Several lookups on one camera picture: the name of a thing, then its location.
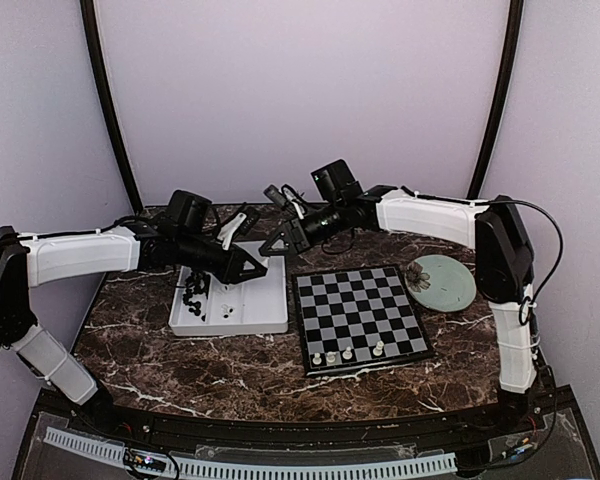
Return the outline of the white plastic parts tray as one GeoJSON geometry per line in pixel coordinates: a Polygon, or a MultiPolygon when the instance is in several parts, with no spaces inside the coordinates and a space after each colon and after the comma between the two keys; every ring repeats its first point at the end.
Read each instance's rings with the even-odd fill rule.
{"type": "Polygon", "coordinates": [[[191,272],[180,270],[172,301],[169,326],[182,337],[282,334],[288,330],[285,260],[282,257],[263,257],[260,241],[241,242],[240,247],[268,267],[267,274],[237,285],[224,285],[211,275],[206,321],[196,319],[182,302],[184,280],[191,272]],[[221,305],[237,308],[235,317],[224,320],[221,305]]]}

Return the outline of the black and grey chessboard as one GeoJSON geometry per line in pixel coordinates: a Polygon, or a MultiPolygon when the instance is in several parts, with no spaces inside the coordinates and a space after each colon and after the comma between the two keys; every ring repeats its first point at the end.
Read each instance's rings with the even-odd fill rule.
{"type": "Polygon", "coordinates": [[[292,292],[308,377],[343,375],[434,356],[397,265],[295,274],[292,292]],[[383,354],[374,356],[380,340],[383,354]],[[348,346],[353,350],[351,361],[342,358],[348,346]],[[327,352],[338,352],[339,361],[328,365],[327,352]],[[312,363],[315,353],[322,356],[320,365],[312,363]]]}

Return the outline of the white chess pawn piece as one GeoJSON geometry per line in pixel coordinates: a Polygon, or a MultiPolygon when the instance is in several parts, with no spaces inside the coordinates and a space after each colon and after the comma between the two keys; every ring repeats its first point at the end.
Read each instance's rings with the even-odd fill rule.
{"type": "Polygon", "coordinates": [[[353,359],[353,350],[350,346],[346,347],[345,350],[342,352],[342,358],[345,361],[351,361],[353,359]]]}

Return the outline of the white chess king piece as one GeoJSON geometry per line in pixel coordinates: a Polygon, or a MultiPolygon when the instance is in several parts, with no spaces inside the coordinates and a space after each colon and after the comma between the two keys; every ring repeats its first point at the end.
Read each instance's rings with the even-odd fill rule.
{"type": "Polygon", "coordinates": [[[382,340],[378,341],[372,351],[374,356],[381,356],[384,351],[384,342],[382,340]]]}

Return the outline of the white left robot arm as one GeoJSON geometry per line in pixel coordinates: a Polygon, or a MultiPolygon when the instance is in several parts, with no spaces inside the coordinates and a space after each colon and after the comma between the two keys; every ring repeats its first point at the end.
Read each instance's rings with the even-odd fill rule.
{"type": "Polygon", "coordinates": [[[249,252],[208,235],[192,220],[166,215],[124,217],[103,229],[23,234],[0,228],[0,348],[13,349],[72,403],[100,436],[121,427],[108,392],[64,345],[41,326],[29,291],[42,284],[107,272],[146,271],[181,265],[228,285],[266,275],[249,252]]]}

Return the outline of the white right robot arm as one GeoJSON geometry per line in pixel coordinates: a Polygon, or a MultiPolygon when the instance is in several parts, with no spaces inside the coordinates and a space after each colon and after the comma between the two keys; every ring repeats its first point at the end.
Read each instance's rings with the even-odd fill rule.
{"type": "Polygon", "coordinates": [[[351,229],[407,232],[460,244],[475,253],[475,280],[496,323],[501,390],[527,393],[534,383],[537,347],[534,249],[518,212],[523,201],[459,200],[421,195],[407,188],[347,187],[325,207],[281,223],[259,252],[299,255],[351,229]]]}

